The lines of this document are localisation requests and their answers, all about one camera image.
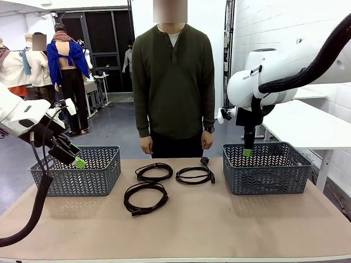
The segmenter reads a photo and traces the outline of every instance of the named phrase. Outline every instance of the woven plastic basket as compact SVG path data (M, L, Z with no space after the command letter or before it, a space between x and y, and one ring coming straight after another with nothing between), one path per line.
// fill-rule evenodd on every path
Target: woven plastic basket
M121 174L120 147L78 147L78 156L87 162L84 169L66 165L48 155L54 178L48 196L107 196ZM43 175L39 164L30 168L36 185Z
M243 151L243 144L223 145L223 172L233 194L303 193L312 164L290 144L255 144L251 157Z

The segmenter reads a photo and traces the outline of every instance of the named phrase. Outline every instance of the hand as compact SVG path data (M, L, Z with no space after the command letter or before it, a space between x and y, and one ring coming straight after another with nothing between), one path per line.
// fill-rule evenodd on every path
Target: hand
M212 144L214 142L214 134L209 133L208 131L203 131L202 137L201 137L201 145L204 150L208 150L211 148Z
M151 136L140 138L140 146L143 152L147 155L153 154L152 152L152 138Z

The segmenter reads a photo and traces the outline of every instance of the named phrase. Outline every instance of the black pants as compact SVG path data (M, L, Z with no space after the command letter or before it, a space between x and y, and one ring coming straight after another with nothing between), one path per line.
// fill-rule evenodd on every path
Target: black pants
M87 117L86 91L81 71L77 68L73 70L62 70L61 86L64 99L72 99L78 108L76 115L67 115L71 131L77 132L87 129L89 124Z
M201 158L202 131L188 139L169 139L151 131L153 158Z
M42 87L33 87L35 100L47 100L51 103L51 107L55 103L55 90L54 86L46 85Z

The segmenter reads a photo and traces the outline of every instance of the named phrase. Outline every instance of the table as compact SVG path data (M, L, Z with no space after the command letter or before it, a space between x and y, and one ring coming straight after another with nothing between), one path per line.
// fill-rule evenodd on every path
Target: table
M105 97L106 97L106 101L105 101L105 107L109 106L111 104L111 102L109 101L109 97L107 95L107 80L106 78L109 76L109 74L104 75L104 76L94 76L94 78L96 79L102 79L104 82L104 92L105 92Z
M303 100L303 99L325 99L327 95L322 93L314 92L312 90L299 88L294 97L294 100Z
M338 148L351 148L351 124L299 100L278 104L264 117L265 141L270 134L295 148L325 150L317 187L323 191L329 163Z
M93 117L97 112L97 103L94 96L94 91L98 90L95 82L93 81L85 81L84 88L86 91L86 100L87 100L87 108L88 108L88 118ZM92 100L93 113L90 110L89 97Z
M163 182L167 204L132 218L123 205L134 170L154 162L174 172L198 159L122 160L122 174L107 197L48 198L34 231L0 248L0 260L25 262L282 262L351 258L351 224L311 183L301 195L234 196L223 161L210 160L216 184ZM150 171L147 176L163 175ZM0 236L20 230L30 216L33 186L0 217ZM161 194L144 190L131 198L151 205Z

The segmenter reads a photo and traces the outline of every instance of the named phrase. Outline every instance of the wristwatch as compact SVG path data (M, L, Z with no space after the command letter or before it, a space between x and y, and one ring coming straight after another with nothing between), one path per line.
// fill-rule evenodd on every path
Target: wristwatch
M205 127L205 131L209 132L209 133L214 133L214 127Z

